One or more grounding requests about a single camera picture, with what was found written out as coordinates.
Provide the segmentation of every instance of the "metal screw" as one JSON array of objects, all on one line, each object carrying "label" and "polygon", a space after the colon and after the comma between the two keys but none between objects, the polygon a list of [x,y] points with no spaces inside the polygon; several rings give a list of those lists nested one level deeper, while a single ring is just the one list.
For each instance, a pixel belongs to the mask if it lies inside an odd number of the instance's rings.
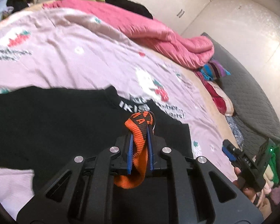
[{"label": "metal screw", "polygon": [[200,162],[200,163],[206,163],[206,158],[204,157],[204,156],[200,156],[200,157],[198,157],[198,161]]},{"label": "metal screw", "polygon": [[110,148],[110,152],[112,152],[112,153],[116,153],[116,152],[118,152],[119,151],[119,148],[118,147],[111,147]]},{"label": "metal screw", "polygon": [[75,159],[74,159],[74,161],[75,161],[75,162],[82,162],[83,159],[84,159],[84,158],[83,158],[82,156],[76,156]]},{"label": "metal screw", "polygon": [[162,149],[162,152],[164,152],[164,153],[170,153],[170,152],[171,152],[171,148],[169,148],[169,147],[164,147],[164,148]]}]

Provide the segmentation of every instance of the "cabinet handle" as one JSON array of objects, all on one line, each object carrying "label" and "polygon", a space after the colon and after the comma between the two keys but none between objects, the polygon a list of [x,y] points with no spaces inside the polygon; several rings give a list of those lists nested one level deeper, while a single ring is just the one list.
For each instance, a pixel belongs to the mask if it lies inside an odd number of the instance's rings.
[{"label": "cabinet handle", "polygon": [[182,12],[182,14],[179,16],[179,18],[181,18],[184,15],[184,11]]},{"label": "cabinet handle", "polygon": [[182,12],[182,10],[180,10],[180,12],[176,16],[178,17],[178,15],[180,15],[181,12]]}]

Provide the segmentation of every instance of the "red cloth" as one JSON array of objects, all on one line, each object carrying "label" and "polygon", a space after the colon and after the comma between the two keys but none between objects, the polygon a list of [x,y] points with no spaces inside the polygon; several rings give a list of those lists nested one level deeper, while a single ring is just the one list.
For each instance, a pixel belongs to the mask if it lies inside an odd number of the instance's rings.
[{"label": "red cloth", "polygon": [[128,38],[170,58],[185,68],[204,66],[214,55],[214,45],[205,36],[185,39],[158,20],[148,19],[111,4],[89,0],[58,0],[44,8],[73,8],[94,14]]},{"label": "red cloth", "polygon": [[219,112],[223,115],[226,113],[226,103],[225,100],[217,94],[217,92],[214,90],[214,88],[204,79],[202,73],[200,71],[195,71],[195,75],[201,80],[202,84],[205,86],[206,90],[210,93],[212,96],[212,99],[217,106],[217,109]]}]

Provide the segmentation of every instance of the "bed sheet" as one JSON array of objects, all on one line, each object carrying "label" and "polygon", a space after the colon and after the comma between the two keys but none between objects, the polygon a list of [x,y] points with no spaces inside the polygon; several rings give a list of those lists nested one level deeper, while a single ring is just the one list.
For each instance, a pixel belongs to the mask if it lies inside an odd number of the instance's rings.
[{"label": "bed sheet", "polygon": [[[50,1],[46,1],[44,3],[46,4],[50,4],[52,2],[54,2],[55,0],[50,0]],[[23,12],[36,12],[36,11],[39,11],[39,10],[42,10],[42,3],[39,3],[39,4],[36,4],[34,6],[31,6],[29,8],[26,8],[24,9],[23,11],[21,12],[18,12],[18,14],[20,13],[23,13]],[[186,78],[188,78],[199,90],[203,100],[204,100],[204,103],[205,103],[205,106],[208,110],[208,113],[210,115],[210,117],[213,119],[213,121],[215,122],[221,136],[223,139],[228,139],[236,148],[239,148],[239,146],[237,145],[236,143],[236,140],[235,140],[235,137],[233,136],[232,134],[232,131],[228,125],[228,122],[226,121],[226,118],[224,115],[222,115],[216,105],[214,104],[212,98],[211,98],[211,95],[209,94],[209,92],[205,89],[205,87],[203,86],[202,82],[196,77],[196,75],[193,73],[193,71],[191,70],[188,70],[178,64],[176,64],[175,62],[173,62],[171,59],[163,56],[162,54],[152,50],[152,49],[149,49],[149,48],[146,48],[146,47],[143,47],[145,48],[145,50],[148,50],[150,51],[151,53],[155,54],[156,56],[158,56],[159,58],[165,60],[166,62],[170,63],[170,64],[174,64],[176,65],[180,71],[184,74],[184,76]]]}]

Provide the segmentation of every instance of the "black gripper frame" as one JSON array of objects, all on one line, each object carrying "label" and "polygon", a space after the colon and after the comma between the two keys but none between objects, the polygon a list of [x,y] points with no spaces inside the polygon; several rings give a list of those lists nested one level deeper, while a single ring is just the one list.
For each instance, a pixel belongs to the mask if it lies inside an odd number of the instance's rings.
[{"label": "black gripper frame", "polygon": [[241,170],[238,182],[240,188],[249,186],[256,192],[260,192],[266,183],[263,174],[272,158],[275,143],[271,139],[268,139],[259,148],[255,162],[249,158],[245,151],[235,148],[229,140],[224,140],[223,146],[235,157],[235,161],[231,161],[232,165]]},{"label": "black gripper frame", "polygon": [[[183,157],[172,148],[164,153],[165,140],[149,130],[153,154],[148,163],[152,160],[153,167],[148,164],[146,177],[167,177],[170,224],[263,221],[253,203],[210,161]],[[118,152],[108,148],[81,162],[72,159],[20,210],[17,223],[111,224],[113,180],[127,175],[130,138],[117,139]]]}]

